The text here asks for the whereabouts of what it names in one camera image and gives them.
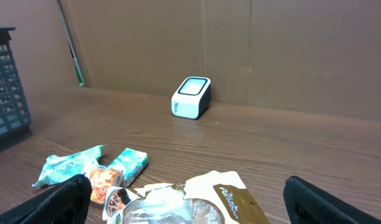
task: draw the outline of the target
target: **white device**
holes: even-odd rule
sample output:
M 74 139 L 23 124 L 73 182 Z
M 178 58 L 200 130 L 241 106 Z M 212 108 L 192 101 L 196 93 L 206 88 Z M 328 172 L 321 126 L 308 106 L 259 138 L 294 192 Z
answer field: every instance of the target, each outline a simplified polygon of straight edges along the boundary
M 171 98 L 173 115 L 197 119 L 211 100 L 211 80 L 204 77 L 186 78 Z

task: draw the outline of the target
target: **laundry basket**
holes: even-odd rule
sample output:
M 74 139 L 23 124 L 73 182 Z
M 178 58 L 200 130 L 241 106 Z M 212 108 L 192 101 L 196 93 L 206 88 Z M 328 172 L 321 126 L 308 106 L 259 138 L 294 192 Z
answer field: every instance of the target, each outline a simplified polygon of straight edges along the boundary
M 0 27 L 0 140 L 9 139 L 30 124 L 30 113 L 23 87 L 9 46 L 8 31 L 14 27 Z

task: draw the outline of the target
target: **black object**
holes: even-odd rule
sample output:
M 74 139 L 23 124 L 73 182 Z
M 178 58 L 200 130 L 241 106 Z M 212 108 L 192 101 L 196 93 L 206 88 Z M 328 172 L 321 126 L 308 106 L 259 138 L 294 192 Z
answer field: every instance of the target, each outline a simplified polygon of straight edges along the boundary
M 8 31 L 15 27 L 0 27 L 0 142 L 13 138 L 26 129 L 31 121 L 26 98 L 9 41 Z
M 88 214 L 92 187 L 78 174 L 0 215 L 0 224 L 82 224 Z
M 381 220 L 296 176 L 286 180 L 283 198 L 292 224 L 381 224 Z

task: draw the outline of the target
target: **brown surface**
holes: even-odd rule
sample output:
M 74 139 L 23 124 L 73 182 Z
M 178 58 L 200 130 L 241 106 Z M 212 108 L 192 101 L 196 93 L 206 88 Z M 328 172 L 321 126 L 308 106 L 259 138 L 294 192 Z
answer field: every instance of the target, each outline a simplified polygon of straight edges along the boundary
M 88 86 L 381 121 L 381 0 L 62 1 Z
M 31 97 L 33 136 L 0 153 L 0 213 L 40 193 L 31 184 L 47 156 L 108 144 L 103 165 L 126 147 L 148 153 L 134 187 L 235 170 L 271 222 L 288 223 L 283 186 L 298 175 L 381 219 L 381 123 L 221 103 L 189 120 L 169 104 L 88 88 Z M 91 204 L 88 223 L 101 213 Z
M 26 96 L 78 86 L 55 1 L 0 0 L 0 26 L 14 26 L 11 48 Z

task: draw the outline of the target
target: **white and brown package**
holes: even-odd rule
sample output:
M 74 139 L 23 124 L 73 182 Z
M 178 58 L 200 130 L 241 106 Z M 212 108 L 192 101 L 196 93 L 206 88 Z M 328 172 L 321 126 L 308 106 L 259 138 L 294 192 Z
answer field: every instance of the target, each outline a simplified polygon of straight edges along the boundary
M 109 223 L 269 223 L 234 171 L 212 171 L 148 191 L 135 189 L 132 195 L 138 198 L 131 199 Z

